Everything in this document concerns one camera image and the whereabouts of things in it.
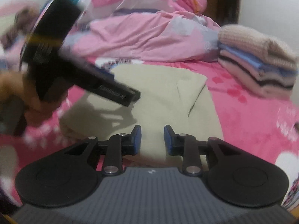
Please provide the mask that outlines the person's left hand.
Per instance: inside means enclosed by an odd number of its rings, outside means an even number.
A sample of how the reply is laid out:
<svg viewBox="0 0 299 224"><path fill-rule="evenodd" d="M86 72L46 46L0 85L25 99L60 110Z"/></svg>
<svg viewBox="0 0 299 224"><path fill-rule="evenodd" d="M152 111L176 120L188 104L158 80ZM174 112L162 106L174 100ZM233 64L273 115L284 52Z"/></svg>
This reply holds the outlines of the person's left hand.
<svg viewBox="0 0 299 224"><path fill-rule="evenodd" d="M27 124L39 127L44 121L50 119L53 112L60 107L67 98L65 92L58 100L42 102L38 98L35 85L21 72L9 70L1 71L1 107L10 96L18 96L27 106L24 113Z"/></svg>

